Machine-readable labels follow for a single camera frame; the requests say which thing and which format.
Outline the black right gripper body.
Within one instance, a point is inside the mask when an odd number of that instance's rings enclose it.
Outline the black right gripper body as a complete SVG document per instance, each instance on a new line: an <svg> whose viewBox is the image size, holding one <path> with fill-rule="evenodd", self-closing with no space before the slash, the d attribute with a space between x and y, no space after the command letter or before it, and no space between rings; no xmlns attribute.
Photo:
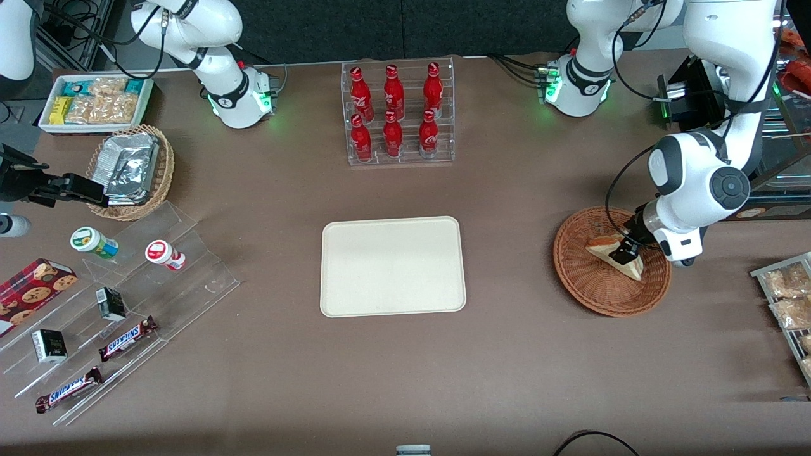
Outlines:
<svg viewBox="0 0 811 456"><path fill-rule="evenodd" d="M51 205L51 200L43 196L32 196L49 178L44 170L47 163L39 163L29 154L22 153L9 145L2 144L1 201L4 203L28 200L38 205Z"/></svg>

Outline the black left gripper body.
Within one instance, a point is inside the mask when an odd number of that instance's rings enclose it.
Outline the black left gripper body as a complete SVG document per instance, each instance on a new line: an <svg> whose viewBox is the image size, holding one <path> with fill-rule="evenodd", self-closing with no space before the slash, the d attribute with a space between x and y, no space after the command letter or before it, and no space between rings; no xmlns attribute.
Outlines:
<svg viewBox="0 0 811 456"><path fill-rule="evenodd" d="M625 223L624 237L631 237L640 242L641 248L660 250L655 232L661 229L658 203L648 203L637 208L634 216Z"/></svg>

